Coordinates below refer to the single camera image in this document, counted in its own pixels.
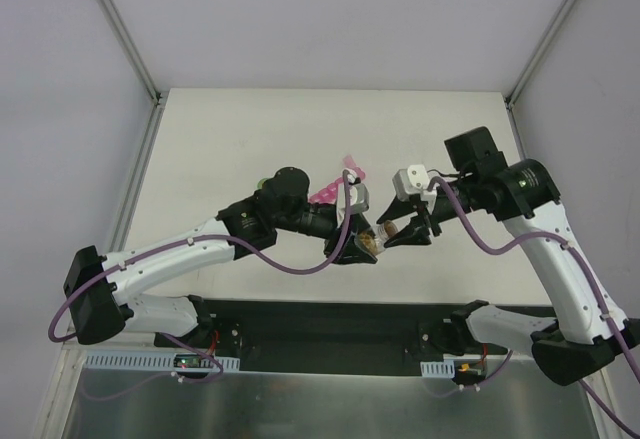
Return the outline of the clear bottle with yellow pills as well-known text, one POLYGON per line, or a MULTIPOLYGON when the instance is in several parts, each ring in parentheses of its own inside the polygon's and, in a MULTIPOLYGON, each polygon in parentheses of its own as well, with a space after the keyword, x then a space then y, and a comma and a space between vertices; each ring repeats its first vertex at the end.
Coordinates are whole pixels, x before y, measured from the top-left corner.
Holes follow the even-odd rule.
POLYGON ((377 256, 385 251, 384 244, 389 239, 389 236, 385 231, 379 229, 361 232, 358 238, 370 254, 377 256))

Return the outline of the pink weekly pill organizer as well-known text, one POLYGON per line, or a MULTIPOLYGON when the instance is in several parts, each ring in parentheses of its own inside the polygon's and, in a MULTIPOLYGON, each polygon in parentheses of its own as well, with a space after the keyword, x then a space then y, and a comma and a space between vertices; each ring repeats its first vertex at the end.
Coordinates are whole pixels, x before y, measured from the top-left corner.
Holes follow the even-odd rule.
POLYGON ((353 156, 348 154, 342 159, 339 176, 323 188, 320 188, 315 193, 311 194, 309 196, 309 202, 312 204, 335 204, 341 195, 341 189, 344 183, 342 178, 343 170, 353 172, 361 181, 366 179, 365 171, 356 163, 353 156))

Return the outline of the orange white bottle cap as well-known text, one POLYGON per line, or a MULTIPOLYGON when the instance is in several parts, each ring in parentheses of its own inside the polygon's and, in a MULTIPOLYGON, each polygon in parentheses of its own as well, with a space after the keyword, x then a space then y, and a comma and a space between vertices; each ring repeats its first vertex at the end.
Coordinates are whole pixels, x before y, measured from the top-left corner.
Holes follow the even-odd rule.
POLYGON ((397 226, 392 221, 385 221, 377 227, 377 234, 383 241, 392 238, 397 233, 397 226))

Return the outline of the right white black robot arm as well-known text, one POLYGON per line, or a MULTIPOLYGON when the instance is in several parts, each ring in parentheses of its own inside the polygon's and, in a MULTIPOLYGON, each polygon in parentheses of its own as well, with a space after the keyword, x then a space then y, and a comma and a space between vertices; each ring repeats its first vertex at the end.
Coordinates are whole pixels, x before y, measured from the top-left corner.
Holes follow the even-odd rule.
POLYGON ((528 316, 476 300, 430 333, 435 348, 461 356, 494 344, 528 355, 561 386, 619 355, 637 373, 631 351, 639 344, 639 321, 616 304, 583 256, 548 170, 534 159, 508 164, 485 126, 446 140, 445 148, 454 174, 443 177, 418 164, 394 175, 395 196, 378 221, 409 222, 384 246, 428 245, 444 222, 459 219, 489 255, 521 248, 555 314, 528 316))

